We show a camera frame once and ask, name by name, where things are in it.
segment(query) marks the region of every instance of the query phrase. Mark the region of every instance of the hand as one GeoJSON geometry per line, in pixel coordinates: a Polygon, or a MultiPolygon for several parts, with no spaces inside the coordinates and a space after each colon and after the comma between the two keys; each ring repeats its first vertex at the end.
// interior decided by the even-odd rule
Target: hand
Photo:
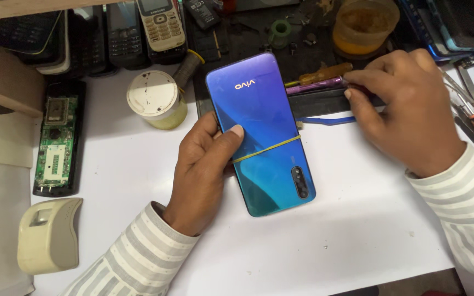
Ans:
{"type": "Polygon", "coordinates": [[[365,70],[345,74],[386,104],[378,114],[359,90],[345,96],[365,136],[421,178],[441,173],[464,153],[451,115],[449,92],[426,50],[396,50],[379,57],[365,70]]]}
{"type": "Polygon", "coordinates": [[[240,125],[217,131],[215,112],[191,128],[180,143],[171,200],[162,214],[171,228],[193,237],[210,225],[221,203],[224,168],[243,138],[240,125]]]}

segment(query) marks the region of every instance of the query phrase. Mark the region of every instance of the samsung logo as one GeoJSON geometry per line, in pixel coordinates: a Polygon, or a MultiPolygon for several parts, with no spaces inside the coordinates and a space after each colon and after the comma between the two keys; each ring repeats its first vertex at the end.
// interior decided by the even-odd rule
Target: samsung logo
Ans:
{"type": "Polygon", "coordinates": [[[250,85],[252,85],[252,83],[255,84],[255,81],[250,80],[250,81],[245,82],[245,83],[237,84],[237,85],[235,86],[235,89],[238,90],[238,89],[243,88],[243,87],[245,87],[245,86],[250,87],[250,85]]]}
{"type": "Polygon", "coordinates": [[[166,9],[163,8],[161,10],[154,10],[154,11],[151,12],[151,14],[159,13],[159,12],[162,12],[162,11],[166,11],[166,9]]]}

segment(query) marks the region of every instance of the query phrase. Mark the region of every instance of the black mat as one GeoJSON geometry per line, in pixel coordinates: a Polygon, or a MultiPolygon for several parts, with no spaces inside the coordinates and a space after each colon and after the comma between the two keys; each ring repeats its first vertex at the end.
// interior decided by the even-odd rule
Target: black mat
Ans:
{"type": "MultiPolygon", "coordinates": [[[[301,25],[301,20],[308,20],[306,17],[307,14],[305,14],[305,12],[309,10],[309,8],[305,6],[308,5],[308,3],[311,2],[305,1],[299,5],[234,13],[230,16],[222,17],[222,21],[219,24],[207,31],[201,31],[197,24],[194,23],[192,17],[186,13],[185,21],[186,28],[188,28],[188,46],[192,50],[196,50],[196,47],[200,46],[195,44],[195,37],[198,38],[200,35],[211,36],[215,30],[221,51],[220,58],[216,54],[208,56],[206,64],[202,65],[201,69],[193,78],[199,117],[213,110],[211,98],[205,83],[206,74],[224,65],[264,52],[263,45],[267,43],[268,30],[271,24],[277,19],[285,19],[291,24],[292,33],[289,39],[298,45],[294,55],[290,54],[288,47],[280,50],[272,50],[278,60],[284,82],[297,80],[300,75],[305,73],[315,72],[323,64],[332,66],[343,62],[351,62],[354,65],[354,69],[363,69],[365,65],[374,58],[384,55],[389,51],[387,46],[384,46],[376,56],[362,61],[353,61],[339,56],[333,50],[331,26],[314,26],[312,23],[306,26],[301,25]],[[317,43],[312,46],[303,43],[303,40],[306,39],[309,33],[313,33],[317,37],[317,43]]],[[[327,22],[329,24],[333,23],[333,21],[327,19],[321,19],[319,22],[321,24],[327,22]]],[[[396,37],[400,39],[404,34],[405,36],[414,36],[414,34],[410,33],[410,28],[404,29],[400,27],[397,28],[397,30],[400,31],[399,34],[394,34],[394,37],[392,37],[389,42],[392,50],[404,49],[401,40],[396,40],[396,37]]],[[[411,48],[409,44],[410,41],[406,41],[405,43],[405,47],[409,47],[409,49],[418,47],[417,44],[414,44],[411,48]]],[[[349,110],[350,105],[343,96],[343,91],[344,90],[326,90],[290,95],[289,101],[294,116],[297,118],[349,110]]],[[[372,98],[371,100],[375,106],[384,105],[383,101],[379,98],[372,98]]]]}

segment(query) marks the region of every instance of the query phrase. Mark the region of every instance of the solder spool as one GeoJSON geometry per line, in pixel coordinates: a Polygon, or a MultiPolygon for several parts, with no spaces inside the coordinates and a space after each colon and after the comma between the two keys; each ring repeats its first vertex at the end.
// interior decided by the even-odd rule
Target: solder spool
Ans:
{"type": "Polygon", "coordinates": [[[186,84],[194,76],[201,64],[204,64],[204,59],[193,50],[188,50],[186,57],[175,74],[173,74],[173,79],[175,79],[179,89],[184,90],[186,84]]]}
{"type": "Polygon", "coordinates": [[[188,106],[173,77],[162,71],[147,71],[135,77],[128,88],[128,104],[157,129],[179,126],[188,106]]]}
{"type": "Polygon", "coordinates": [[[268,43],[277,50],[284,48],[288,44],[288,35],[290,35],[291,31],[292,26],[287,21],[278,19],[272,24],[268,43]]]}

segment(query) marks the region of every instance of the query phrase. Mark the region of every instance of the yellow rubber band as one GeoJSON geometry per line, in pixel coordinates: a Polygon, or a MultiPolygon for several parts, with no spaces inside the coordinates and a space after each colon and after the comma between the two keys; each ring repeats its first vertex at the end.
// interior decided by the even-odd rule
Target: yellow rubber band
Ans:
{"type": "Polygon", "coordinates": [[[188,52],[196,55],[201,60],[202,64],[204,64],[204,58],[202,58],[200,54],[194,52],[193,50],[188,50],[188,52]]]}
{"type": "Polygon", "coordinates": [[[287,143],[290,143],[290,142],[292,142],[293,140],[297,140],[297,139],[299,139],[299,138],[301,138],[301,135],[298,135],[298,136],[295,136],[295,137],[293,137],[293,138],[290,138],[290,139],[288,139],[288,140],[286,140],[286,141],[283,141],[283,142],[281,142],[281,143],[279,143],[279,144],[270,146],[270,147],[268,147],[268,148],[266,148],[266,149],[264,149],[264,150],[257,151],[257,152],[252,153],[252,154],[248,154],[248,155],[243,156],[243,157],[241,157],[241,158],[237,158],[237,159],[235,159],[235,160],[232,160],[231,163],[240,162],[240,161],[245,160],[245,159],[247,159],[247,158],[250,158],[250,157],[252,157],[252,156],[256,156],[257,154],[261,154],[261,153],[263,153],[264,151],[268,151],[268,150],[270,150],[270,149],[274,149],[274,148],[279,147],[279,146],[281,146],[281,145],[285,145],[285,144],[287,144],[287,143]]]}

